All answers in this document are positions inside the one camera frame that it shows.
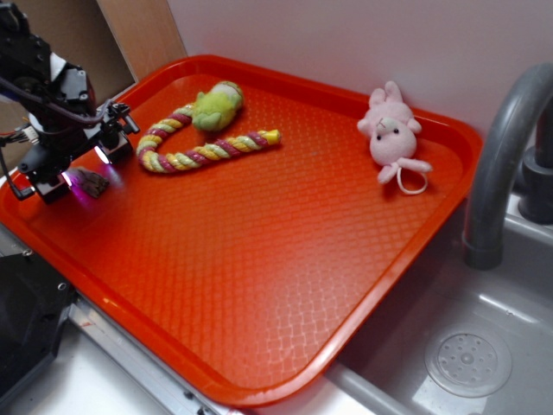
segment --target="sink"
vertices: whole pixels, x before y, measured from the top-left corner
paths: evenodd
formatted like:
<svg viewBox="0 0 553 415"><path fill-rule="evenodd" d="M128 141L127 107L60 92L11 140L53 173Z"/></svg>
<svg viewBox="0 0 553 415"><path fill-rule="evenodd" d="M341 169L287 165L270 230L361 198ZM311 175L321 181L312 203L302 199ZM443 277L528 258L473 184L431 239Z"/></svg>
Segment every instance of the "sink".
<svg viewBox="0 0 553 415"><path fill-rule="evenodd" d="M464 210L400 278L338 364L359 378L355 393L364 391L369 406L384 396L413 414L551 414L553 230L508 214L503 263L476 271L462 261Z"/></svg>

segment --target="gray faucet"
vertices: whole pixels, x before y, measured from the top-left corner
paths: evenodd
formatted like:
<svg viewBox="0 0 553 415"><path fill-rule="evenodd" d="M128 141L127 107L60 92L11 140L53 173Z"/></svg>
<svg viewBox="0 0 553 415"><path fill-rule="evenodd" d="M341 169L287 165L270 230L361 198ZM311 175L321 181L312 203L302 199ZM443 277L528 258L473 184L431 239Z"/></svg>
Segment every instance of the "gray faucet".
<svg viewBox="0 0 553 415"><path fill-rule="evenodd" d="M536 145L524 151L535 127ZM488 270L501 263L505 211L515 179L521 183L523 217L553 223L553 63L522 74L484 143L462 236L465 263L473 268Z"/></svg>

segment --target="braided rope toy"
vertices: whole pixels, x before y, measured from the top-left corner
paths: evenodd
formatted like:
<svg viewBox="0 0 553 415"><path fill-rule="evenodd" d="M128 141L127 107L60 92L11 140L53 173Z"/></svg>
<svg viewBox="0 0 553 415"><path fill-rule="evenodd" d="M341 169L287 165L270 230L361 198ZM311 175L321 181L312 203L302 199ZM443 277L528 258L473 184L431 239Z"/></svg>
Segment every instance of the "braided rope toy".
<svg viewBox="0 0 553 415"><path fill-rule="evenodd" d="M177 108L171 115L153 124L142 136L137 146L138 161L142 166L155 173L175 173L211 164L219 160L241 156L254 150L279 144L281 134L278 130L254 131L244 136L218 139L213 144L194 147L185 153L161 155L157 147L165 138L193 121L194 104Z"/></svg>

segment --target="drain cover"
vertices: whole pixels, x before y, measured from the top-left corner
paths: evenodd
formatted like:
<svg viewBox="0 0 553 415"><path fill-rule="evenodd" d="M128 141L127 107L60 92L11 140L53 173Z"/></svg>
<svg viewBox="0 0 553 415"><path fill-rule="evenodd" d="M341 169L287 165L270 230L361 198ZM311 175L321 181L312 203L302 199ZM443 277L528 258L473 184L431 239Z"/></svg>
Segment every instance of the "drain cover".
<svg viewBox="0 0 553 415"><path fill-rule="evenodd" d="M430 377L446 391L478 398L509 379L512 359L505 342L472 324L447 326L429 341L424 356Z"/></svg>

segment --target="wooden panel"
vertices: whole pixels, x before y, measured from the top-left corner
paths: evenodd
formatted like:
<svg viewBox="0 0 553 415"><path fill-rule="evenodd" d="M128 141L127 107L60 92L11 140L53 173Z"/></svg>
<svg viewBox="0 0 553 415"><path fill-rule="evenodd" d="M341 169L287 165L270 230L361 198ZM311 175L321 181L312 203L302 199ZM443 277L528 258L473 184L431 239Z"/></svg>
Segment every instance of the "wooden panel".
<svg viewBox="0 0 553 415"><path fill-rule="evenodd" d="M187 56L165 0L98 0L136 81Z"/></svg>

